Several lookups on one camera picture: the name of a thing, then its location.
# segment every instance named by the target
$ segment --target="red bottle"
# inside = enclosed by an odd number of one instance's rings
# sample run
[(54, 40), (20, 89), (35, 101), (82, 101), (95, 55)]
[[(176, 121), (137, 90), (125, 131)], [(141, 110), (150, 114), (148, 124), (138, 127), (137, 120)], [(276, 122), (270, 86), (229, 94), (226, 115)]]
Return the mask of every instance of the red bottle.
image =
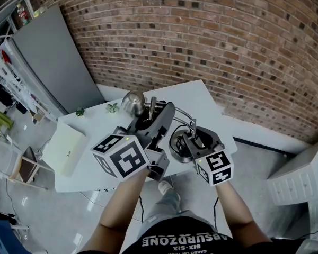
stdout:
[(22, 24), (23, 25), (28, 24), (29, 20), (28, 20), (27, 12), (26, 12), (25, 8), (21, 4), (17, 5), (17, 12), (18, 12), (19, 17), (20, 17), (20, 19), (22, 21)]

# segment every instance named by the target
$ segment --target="small plant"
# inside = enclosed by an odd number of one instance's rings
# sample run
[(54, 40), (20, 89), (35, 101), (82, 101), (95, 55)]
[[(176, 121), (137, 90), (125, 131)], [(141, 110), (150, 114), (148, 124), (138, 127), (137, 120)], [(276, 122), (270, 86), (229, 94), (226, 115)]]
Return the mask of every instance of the small plant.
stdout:
[(83, 109), (82, 107), (79, 107), (79, 108), (75, 111), (76, 116), (83, 116), (84, 113), (85, 113), (85, 109)]
[(113, 105), (108, 104), (106, 106), (106, 113), (115, 113), (117, 111), (119, 111), (118, 103), (114, 103)]

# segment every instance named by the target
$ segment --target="human forearm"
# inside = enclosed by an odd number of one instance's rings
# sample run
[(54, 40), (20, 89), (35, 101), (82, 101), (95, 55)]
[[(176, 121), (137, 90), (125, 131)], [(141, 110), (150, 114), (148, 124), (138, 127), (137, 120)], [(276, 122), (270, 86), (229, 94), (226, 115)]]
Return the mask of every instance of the human forearm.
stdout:
[(216, 189), (230, 228), (232, 225), (243, 225), (253, 221), (249, 208), (230, 182), (219, 184)]
[(148, 173), (148, 169), (142, 170), (119, 184), (100, 217), (100, 225), (127, 231)]
[(146, 168), (119, 184), (82, 251), (96, 250), (108, 254), (120, 252), (148, 173)]
[(260, 242), (271, 242), (260, 230), (249, 208), (229, 182), (216, 186), (216, 189), (233, 239), (245, 248)]

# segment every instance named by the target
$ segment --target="blue object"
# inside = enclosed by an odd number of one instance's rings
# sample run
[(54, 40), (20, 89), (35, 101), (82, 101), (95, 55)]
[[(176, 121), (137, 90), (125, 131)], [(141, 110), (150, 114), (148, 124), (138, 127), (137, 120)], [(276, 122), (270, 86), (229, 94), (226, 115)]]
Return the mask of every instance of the blue object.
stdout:
[(17, 239), (8, 220), (0, 220), (0, 254), (31, 254)]

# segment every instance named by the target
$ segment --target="brick wall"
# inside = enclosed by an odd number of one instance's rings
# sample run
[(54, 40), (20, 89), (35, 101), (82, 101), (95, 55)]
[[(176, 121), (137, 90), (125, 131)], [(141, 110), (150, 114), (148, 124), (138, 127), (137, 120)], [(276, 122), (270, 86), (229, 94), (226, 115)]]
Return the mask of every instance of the brick wall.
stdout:
[(318, 0), (34, 1), (60, 5), (97, 83), (202, 79), (226, 114), (318, 140)]

